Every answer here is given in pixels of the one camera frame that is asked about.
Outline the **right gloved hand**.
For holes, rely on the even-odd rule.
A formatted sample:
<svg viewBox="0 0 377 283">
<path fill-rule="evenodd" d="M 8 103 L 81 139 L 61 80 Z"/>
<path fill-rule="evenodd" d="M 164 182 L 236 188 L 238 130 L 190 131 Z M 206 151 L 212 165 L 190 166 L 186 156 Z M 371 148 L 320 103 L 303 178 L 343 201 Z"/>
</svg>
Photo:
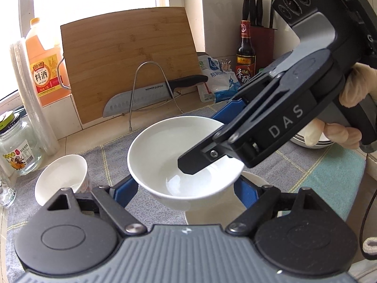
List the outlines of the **right gloved hand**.
<svg viewBox="0 0 377 283">
<path fill-rule="evenodd" d="M 340 92 L 340 104 L 346 108 L 352 108 L 370 94 L 376 103 L 376 69 L 368 65 L 356 63 L 349 74 L 343 90 Z M 356 150 L 362 139 L 359 129 L 345 127 L 337 123 L 325 123 L 314 118 L 304 129 L 303 137 L 308 147 L 318 143 L 324 134 L 329 140 L 339 144 L 343 148 Z"/>
</svg>

